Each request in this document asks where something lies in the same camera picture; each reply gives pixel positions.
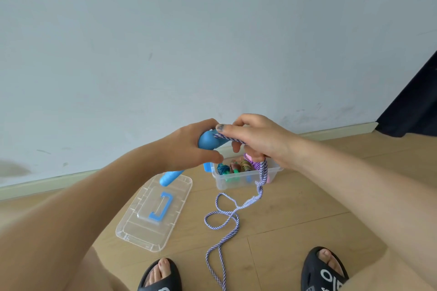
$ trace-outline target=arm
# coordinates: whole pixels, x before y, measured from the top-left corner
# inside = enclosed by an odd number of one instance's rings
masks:
[[[303,139],[261,115],[243,114],[222,133],[248,143],[252,157],[271,156],[299,171],[346,206],[395,250],[418,275],[437,287],[437,190],[373,166],[319,142]],[[237,143],[232,144],[239,150]]]
[[[197,148],[214,119],[194,123],[141,146],[0,231],[2,290],[65,288],[96,238],[134,193],[156,174],[219,163],[217,151]]]

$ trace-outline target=forearm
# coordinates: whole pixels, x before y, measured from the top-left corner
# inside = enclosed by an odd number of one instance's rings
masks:
[[[149,178],[163,172],[156,143],[63,190],[0,232],[5,290],[62,290],[95,239]]]
[[[437,191],[309,140],[291,141],[294,168],[352,211],[437,286]]]

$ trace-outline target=person's left arm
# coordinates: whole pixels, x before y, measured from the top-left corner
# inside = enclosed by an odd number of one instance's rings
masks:
[[[1,289],[64,289],[99,234],[148,179],[223,161],[217,151],[197,147],[200,135],[216,124],[194,123],[134,149],[4,227]]]

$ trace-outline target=bare skin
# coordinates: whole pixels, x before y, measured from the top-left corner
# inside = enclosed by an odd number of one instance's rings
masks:
[[[214,119],[194,123],[132,150],[0,230],[0,257],[7,258],[0,261],[2,291],[25,290],[30,281],[32,289],[44,291],[128,290],[103,267],[91,245],[144,180],[222,162],[218,152],[197,147],[199,136],[216,125]],[[437,287],[436,189],[303,139],[261,115],[243,114],[217,130],[248,143],[252,157],[271,156],[314,181],[389,246],[381,260],[344,285],[345,291]],[[239,144],[232,145],[239,150]],[[329,251],[318,256],[338,271]],[[146,284],[169,270],[162,260]]]

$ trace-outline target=person's right arm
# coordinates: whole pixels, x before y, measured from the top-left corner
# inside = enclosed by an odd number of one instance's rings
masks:
[[[303,139],[261,115],[243,114],[221,133],[248,143],[249,155],[271,156],[311,179],[437,288],[437,189]]]

